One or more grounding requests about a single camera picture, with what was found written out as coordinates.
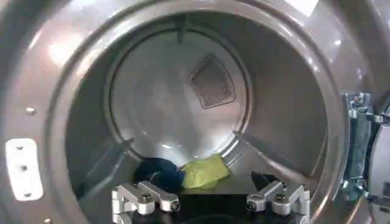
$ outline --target metal bracket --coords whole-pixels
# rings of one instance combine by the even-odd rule
[[[344,95],[344,100],[348,109],[350,136],[341,192],[345,200],[354,201],[370,195],[364,174],[367,170],[367,156],[370,154],[369,143],[373,138],[372,127],[390,124],[390,117],[386,113],[373,113],[369,93],[348,93]]]
[[[256,194],[248,195],[247,209],[261,212],[271,203],[272,211],[279,215],[289,215],[292,212],[300,215],[299,224],[310,221],[310,191],[302,185],[284,188],[282,182],[273,181]]]
[[[43,196],[38,167],[37,143],[33,139],[11,139],[5,143],[8,176],[18,201],[34,201]]]
[[[142,181],[137,187],[128,183],[119,185],[112,191],[113,221],[118,224],[131,223],[127,221],[131,221],[128,212],[149,215],[155,211],[155,203],[159,203],[164,212],[180,209],[176,194],[169,194],[150,182]]]
[[[169,194],[148,181],[139,182],[138,188],[149,193],[152,199],[160,204],[162,211],[173,212],[180,209],[179,198],[176,194]]]

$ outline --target yellow cloth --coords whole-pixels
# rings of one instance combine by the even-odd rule
[[[194,160],[184,165],[182,171],[185,171],[184,188],[212,188],[218,180],[229,175],[229,169],[219,154]]]

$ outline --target blue cloth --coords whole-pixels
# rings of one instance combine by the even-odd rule
[[[147,158],[135,171],[134,181],[150,181],[165,192],[172,194],[183,190],[185,172],[167,159]]]

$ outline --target perforated vent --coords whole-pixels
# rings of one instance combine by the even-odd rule
[[[207,55],[188,76],[203,108],[213,108],[236,99],[234,85],[224,65],[214,55]]]

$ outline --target white label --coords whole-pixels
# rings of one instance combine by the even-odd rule
[[[5,157],[13,194],[18,201],[43,196],[38,168],[37,143],[33,139],[11,139],[5,143]]]
[[[319,0],[285,0],[288,4],[309,17],[317,6]]]

